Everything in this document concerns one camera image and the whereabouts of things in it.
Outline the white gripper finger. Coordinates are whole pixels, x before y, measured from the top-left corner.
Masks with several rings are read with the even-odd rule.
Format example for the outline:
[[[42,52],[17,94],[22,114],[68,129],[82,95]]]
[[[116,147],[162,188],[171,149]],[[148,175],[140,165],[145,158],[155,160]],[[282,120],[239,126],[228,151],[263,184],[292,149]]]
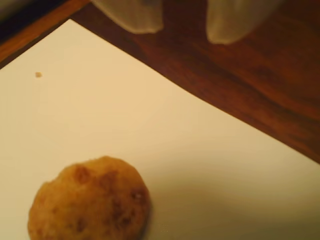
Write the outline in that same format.
[[[155,34],[164,28],[161,0],[93,0],[92,4],[132,34]]]
[[[209,0],[207,39],[212,44],[232,44],[252,32],[276,8],[275,0]]]

